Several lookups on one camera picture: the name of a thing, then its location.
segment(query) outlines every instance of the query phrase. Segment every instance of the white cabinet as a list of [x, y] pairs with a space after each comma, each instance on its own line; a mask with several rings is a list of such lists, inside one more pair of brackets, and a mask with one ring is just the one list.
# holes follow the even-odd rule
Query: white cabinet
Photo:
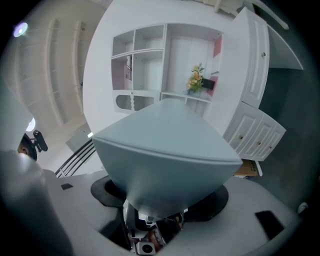
[[268, 25], [253, 12], [247, 11], [250, 36], [249, 70], [242, 101], [258, 108], [264, 95], [269, 70]]
[[241, 102], [223, 137], [242, 159], [264, 161], [285, 132], [270, 116]]
[[263, 112], [246, 103], [241, 102], [227, 131], [224, 139], [239, 154], [247, 142], [252, 138]]
[[275, 128], [271, 132], [268, 137], [266, 143], [263, 147], [257, 152], [257, 154], [253, 157], [256, 161], [264, 161], [270, 153], [277, 146], [283, 135], [285, 134], [286, 129], [283, 128], [280, 124], [276, 124]]
[[158, 102], [160, 100], [159, 91], [146, 90], [113, 90], [114, 110], [126, 114], [132, 114], [135, 111]]
[[267, 144], [268, 138], [276, 125], [277, 122], [275, 120], [267, 114], [263, 114], [261, 122], [257, 126], [251, 139], [239, 153], [239, 156], [242, 159], [253, 160], [257, 152]]

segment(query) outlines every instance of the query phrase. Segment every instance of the black rectangle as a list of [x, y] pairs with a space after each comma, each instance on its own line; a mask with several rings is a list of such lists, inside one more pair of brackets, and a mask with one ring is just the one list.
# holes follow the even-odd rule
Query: black rectangle
[[207, 88], [207, 89], [213, 90], [215, 83], [216, 83], [215, 81], [203, 78], [202, 79], [202, 88]]
[[255, 216], [258, 218], [269, 240], [278, 235], [284, 227], [276, 218], [276, 216], [269, 210], [256, 212]]

